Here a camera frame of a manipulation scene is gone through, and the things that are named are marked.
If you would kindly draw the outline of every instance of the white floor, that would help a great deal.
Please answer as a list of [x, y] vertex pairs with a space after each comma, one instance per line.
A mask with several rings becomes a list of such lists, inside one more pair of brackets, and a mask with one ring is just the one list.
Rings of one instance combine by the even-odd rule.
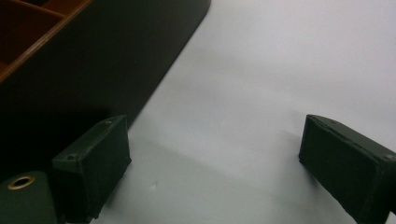
[[298, 161], [305, 115], [395, 150], [395, 96], [396, 1], [213, 0], [92, 223], [355, 223]]

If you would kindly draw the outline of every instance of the wooden compartment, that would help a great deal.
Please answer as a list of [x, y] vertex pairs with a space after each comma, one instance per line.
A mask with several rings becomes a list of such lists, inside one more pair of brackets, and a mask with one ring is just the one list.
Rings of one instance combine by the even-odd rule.
[[38, 7], [63, 14], [69, 15], [75, 9], [77, 9], [85, 1], [83, 0], [19, 0], [25, 3], [29, 3]]
[[61, 19], [14, 1], [0, 1], [0, 73]]

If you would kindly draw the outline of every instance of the metal grommet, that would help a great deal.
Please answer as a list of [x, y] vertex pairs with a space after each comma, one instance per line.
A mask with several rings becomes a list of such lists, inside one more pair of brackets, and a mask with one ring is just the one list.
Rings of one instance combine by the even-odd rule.
[[8, 184], [8, 189], [23, 189], [35, 182], [35, 177], [30, 175], [21, 176]]
[[78, 154], [77, 153], [72, 153], [66, 156], [66, 159], [68, 161], [75, 161], [76, 159], [78, 159]]

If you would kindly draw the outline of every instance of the dark green panel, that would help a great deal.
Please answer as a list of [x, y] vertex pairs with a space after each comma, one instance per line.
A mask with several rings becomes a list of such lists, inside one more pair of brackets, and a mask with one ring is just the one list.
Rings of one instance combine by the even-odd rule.
[[126, 117], [103, 120], [52, 160], [68, 222], [98, 218], [131, 162]]
[[385, 223], [396, 153], [332, 119], [308, 115], [300, 162], [359, 223]]

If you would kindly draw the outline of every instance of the wooden shelf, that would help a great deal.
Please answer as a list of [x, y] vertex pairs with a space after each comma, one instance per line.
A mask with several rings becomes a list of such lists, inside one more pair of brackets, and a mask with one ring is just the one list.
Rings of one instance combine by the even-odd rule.
[[43, 8], [64, 15], [70, 15], [70, 13], [78, 8], [83, 2], [84, 1], [82, 0], [50, 0], [43, 5]]
[[47, 41], [62, 25], [50, 30], [61, 21], [65, 24], [88, 3], [90, 0], [0, 0], [0, 82], [7, 77], [9, 66], [18, 67], [42, 46], [40, 41]]
[[0, 2], [0, 61], [11, 64], [61, 19], [12, 1]]

